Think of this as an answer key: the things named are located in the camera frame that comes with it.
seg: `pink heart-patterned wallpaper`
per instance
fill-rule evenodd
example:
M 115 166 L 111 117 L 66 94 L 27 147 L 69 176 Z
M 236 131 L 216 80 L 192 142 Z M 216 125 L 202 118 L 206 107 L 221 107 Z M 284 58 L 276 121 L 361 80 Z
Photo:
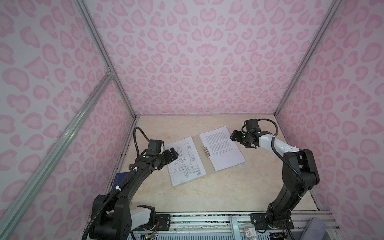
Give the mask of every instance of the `pink heart-patterned wallpaper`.
M 0 3 L 0 218 L 106 73 L 71 0 Z
M 273 113 L 331 0 L 87 0 L 137 114 Z
M 78 239 L 113 171 L 132 119 L 110 83 L 10 237 Z
M 384 236 L 384 1 L 347 0 L 278 121 L 315 155 L 314 192 L 346 240 Z

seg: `blue notebook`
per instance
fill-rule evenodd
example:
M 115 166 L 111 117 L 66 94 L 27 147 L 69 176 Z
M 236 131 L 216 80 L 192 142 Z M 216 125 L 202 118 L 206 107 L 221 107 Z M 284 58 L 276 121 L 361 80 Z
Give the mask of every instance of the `blue notebook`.
M 116 173 L 115 179 L 113 180 L 113 188 L 112 189 L 115 189 L 115 187 L 128 175 L 128 173 L 129 172 Z

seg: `beige table surface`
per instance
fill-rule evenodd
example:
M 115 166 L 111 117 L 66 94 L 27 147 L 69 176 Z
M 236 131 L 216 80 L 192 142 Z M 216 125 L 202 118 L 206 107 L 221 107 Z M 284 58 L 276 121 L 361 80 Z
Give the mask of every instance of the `beige table surface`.
M 163 140 L 165 144 L 196 136 L 222 126 L 228 131 L 240 130 L 243 122 L 253 118 L 269 118 L 273 115 L 216 115 L 216 116 L 142 116 L 138 126 L 149 139 Z M 260 121 L 262 131 L 275 132 L 267 121 Z M 148 143 L 137 130 L 140 152 Z M 278 139 L 285 141 L 281 131 Z M 191 182 L 172 187 L 168 168 L 154 171 L 140 186 L 133 197 L 132 206 L 154 206 L 157 212 L 214 212 L 214 211 L 261 211 L 266 210 L 282 185 L 283 163 L 272 153 L 262 148 L 244 148 L 236 143 L 246 159 L 245 163 L 218 171 Z M 121 172 L 136 158 L 133 140 Z M 295 210 L 317 210 L 308 192 Z

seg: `printed document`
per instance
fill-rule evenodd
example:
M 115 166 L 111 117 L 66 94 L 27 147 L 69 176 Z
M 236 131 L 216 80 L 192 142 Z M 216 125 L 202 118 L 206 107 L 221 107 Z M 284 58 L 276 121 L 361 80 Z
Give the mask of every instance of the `printed document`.
M 168 164 L 172 186 L 177 186 L 207 174 L 192 137 L 165 145 L 165 149 L 172 147 L 179 153 L 178 159 Z
M 230 134 L 226 126 L 200 133 L 199 136 L 204 147 L 209 151 L 209 159 L 215 171 L 245 162 L 236 143 L 229 138 Z

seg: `product label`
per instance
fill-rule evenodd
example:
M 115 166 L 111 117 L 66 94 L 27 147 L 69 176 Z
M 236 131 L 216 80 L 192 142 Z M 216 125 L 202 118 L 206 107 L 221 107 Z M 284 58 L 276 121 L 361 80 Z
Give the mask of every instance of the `product label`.
M 256 230 L 254 227 L 245 228 L 245 236 L 246 237 L 255 237 L 256 236 Z

